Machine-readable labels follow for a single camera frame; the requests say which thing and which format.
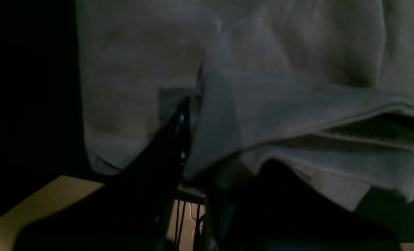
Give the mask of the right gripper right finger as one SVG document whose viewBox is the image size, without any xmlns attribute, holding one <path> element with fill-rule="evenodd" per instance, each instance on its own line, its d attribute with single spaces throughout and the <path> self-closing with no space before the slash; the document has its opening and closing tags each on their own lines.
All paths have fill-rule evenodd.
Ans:
<svg viewBox="0 0 414 251">
<path fill-rule="evenodd" d="M 269 160 L 243 190 L 209 194 L 221 251 L 399 251 L 386 227 L 347 211 Z"/>
</svg>

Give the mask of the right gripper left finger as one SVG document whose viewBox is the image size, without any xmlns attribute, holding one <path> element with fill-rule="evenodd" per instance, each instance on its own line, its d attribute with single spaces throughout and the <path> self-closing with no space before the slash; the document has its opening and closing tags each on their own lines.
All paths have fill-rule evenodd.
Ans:
<svg viewBox="0 0 414 251">
<path fill-rule="evenodd" d="M 15 251 L 173 251 L 167 238 L 190 148 L 189 98 L 104 186 L 18 234 Z"/>
</svg>

